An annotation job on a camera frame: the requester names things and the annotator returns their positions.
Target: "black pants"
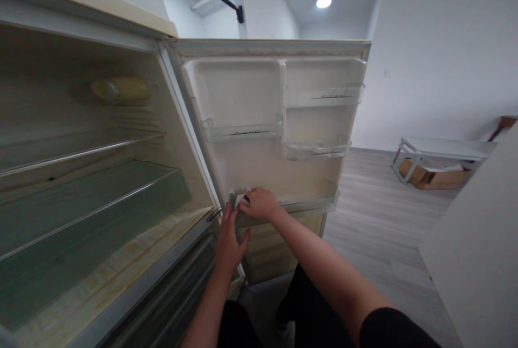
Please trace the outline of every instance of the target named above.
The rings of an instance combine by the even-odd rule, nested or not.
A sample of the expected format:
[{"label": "black pants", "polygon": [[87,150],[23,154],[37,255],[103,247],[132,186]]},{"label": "black pants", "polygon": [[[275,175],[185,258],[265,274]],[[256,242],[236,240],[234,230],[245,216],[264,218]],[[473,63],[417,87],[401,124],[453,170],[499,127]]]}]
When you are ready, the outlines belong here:
[{"label": "black pants", "polygon": [[[297,266],[288,293],[277,309],[277,323],[295,321],[295,347],[353,347],[345,325]],[[247,311],[227,301],[221,319],[218,348],[261,347]]]}]

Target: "person's arm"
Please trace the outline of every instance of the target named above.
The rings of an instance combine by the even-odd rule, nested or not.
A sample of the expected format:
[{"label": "person's arm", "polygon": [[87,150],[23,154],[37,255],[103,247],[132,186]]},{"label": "person's arm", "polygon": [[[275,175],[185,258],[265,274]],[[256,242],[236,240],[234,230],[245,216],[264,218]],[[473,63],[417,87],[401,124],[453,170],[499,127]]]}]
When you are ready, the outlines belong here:
[{"label": "person's arm", "polygon": [[231,213],[230,205],[223,212],[220,233],[217,238],[214,271],[182,341],[182,348],[209,348],[217,345],[221,316],[232,275],[243,259],[250,240],[250,230],[247,230],[243,242],[238,243],[236,214],[237,209]]},{"label": "person's arm", "polygon": [[267,220],[277,229],[358,346],[365,318],[375,309],[393,308],[393,305],[332,246],[291,217],[272,192],[253,189],[247,197],[250,206],[240,203],[239,210]]}]

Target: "white table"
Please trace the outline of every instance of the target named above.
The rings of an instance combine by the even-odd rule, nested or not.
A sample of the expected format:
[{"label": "white table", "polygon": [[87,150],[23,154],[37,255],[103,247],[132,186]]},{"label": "white table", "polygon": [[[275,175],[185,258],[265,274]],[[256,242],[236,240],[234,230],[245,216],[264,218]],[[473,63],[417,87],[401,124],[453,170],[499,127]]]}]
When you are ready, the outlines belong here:
[{"label": "white table", "polygon": [[[407,183],[415,167],[423,160],[431,162],[439,168],[444,168],[444,166],[434,162],[431,158],[480,162],[486,160],[495,147],[496,143],[494,142],[435,138],[401,138],[399,149],[392,162],[392,168],[399,180],[403,183]],[[399,174],[399,169],[396,166],[396,161],[401,151],[412,161],[412,166],[404,178]]]}]

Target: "refrigerator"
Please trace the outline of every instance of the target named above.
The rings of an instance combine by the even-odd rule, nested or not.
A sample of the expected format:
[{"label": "refrigerator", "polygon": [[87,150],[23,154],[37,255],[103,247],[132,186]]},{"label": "refrigerator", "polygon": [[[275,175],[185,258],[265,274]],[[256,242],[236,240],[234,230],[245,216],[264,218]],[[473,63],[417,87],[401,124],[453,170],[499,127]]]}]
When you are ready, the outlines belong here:
[{"label": "refrigerator", "polygon": [[[178,39],[119,0],[0,0],[0,39],[0,343],[178,346],[248,187],[322,235],[369,42]],[[297,263],[247,228],[228,298]]]}]

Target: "gray wooden floor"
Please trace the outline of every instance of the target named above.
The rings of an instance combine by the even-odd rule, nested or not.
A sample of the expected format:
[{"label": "gray wooden floor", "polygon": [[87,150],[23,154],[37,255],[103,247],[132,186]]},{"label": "gray wooden floor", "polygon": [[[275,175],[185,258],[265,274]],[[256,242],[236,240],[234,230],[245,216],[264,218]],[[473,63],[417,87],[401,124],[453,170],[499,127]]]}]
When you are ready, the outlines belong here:
[{"label": "gray wooden floor", "polygon": [[323,237],[440,345],[461,346],[417,249],[459,191],[402,184],[393,156],[350,151]]}]

